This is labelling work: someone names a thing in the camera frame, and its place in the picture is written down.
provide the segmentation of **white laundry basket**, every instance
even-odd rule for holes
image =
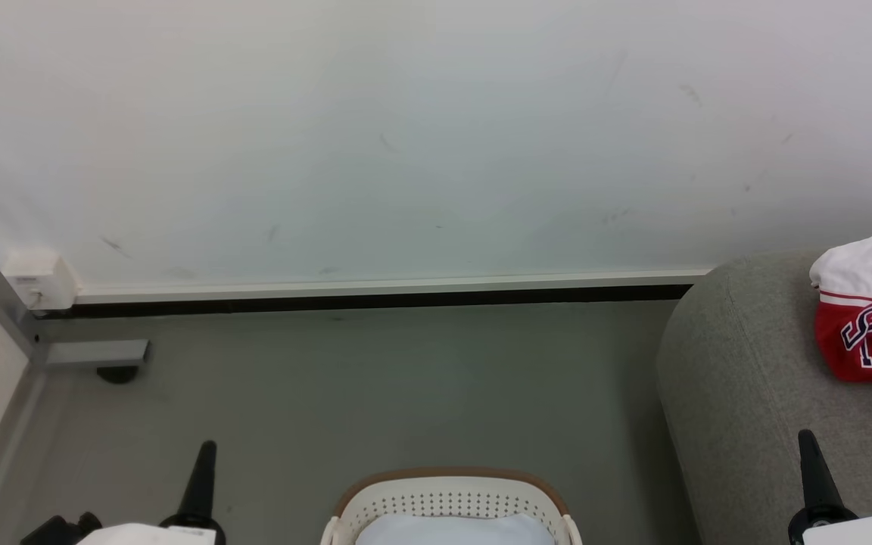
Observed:
[[[403,469],[363,479],[339,500],[321,545],[354,545],[369,523],[390,513],[480,519],[524,513],[539,520],[556,545],[581,545],[557,490],[530,473],[489,468]]]

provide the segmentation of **white junction box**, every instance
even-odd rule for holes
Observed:
[[[54,251],[14,252],[2,272],[29,310],[72,307],[79,293],[72,270]]]

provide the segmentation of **gray floor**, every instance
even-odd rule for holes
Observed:
[[[674,303],[529,304],[93,320],[150,338],[145,375],[46,385],[0,501],[0,543],[52,514],[156,523],[219,444],[233,544],[316,544],[346,486],[409,466],[537,473],[585,543],[695,543],[655,394]]]

